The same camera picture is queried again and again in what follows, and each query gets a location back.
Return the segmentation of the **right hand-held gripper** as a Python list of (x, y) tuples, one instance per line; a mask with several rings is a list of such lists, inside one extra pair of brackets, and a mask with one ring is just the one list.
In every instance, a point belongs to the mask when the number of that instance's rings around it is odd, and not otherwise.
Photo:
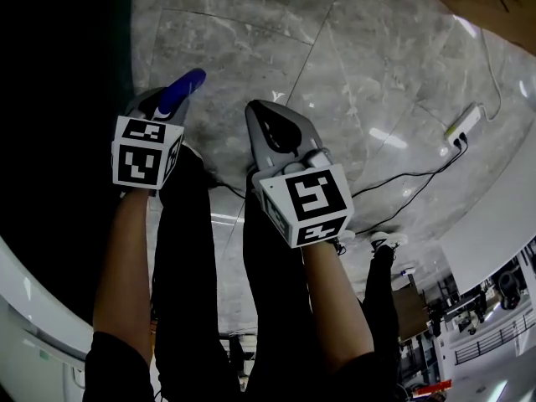
[(299, 248), (340, 236), (354, 214), (352, 195), (312, 122), (268, 100), (250, 101), (245, 120), (254, 192), (286, 243)]

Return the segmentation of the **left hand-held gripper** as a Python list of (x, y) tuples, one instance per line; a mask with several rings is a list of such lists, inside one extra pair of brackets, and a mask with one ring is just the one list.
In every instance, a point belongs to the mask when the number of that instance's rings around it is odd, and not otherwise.
[(163, 88), (136, 96), (118, 116), (111, 143), (112, 181), (128, 188), (159, 190), (176, 167), (189, 98), (168, 115), (158, 112)]

